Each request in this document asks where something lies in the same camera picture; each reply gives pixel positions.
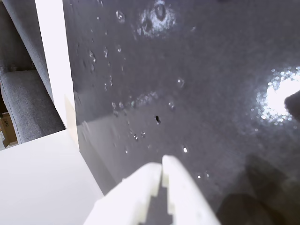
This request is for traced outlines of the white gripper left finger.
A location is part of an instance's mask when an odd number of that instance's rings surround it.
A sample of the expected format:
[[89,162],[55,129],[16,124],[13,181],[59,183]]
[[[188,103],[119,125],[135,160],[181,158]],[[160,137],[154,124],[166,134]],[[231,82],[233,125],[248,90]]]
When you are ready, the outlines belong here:
[[86,225],[137,225],[145,223],[151,197],[157,196],[162,165],[147,163],[96,201]]

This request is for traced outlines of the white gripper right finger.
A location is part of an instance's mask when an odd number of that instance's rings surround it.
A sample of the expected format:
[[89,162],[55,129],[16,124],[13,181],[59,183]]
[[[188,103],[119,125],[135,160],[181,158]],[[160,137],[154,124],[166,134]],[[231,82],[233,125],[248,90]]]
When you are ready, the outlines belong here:
[[167,213],[173,225],[219,225],[204,195],[174,156],[162,157],[162,186],[167,189]]

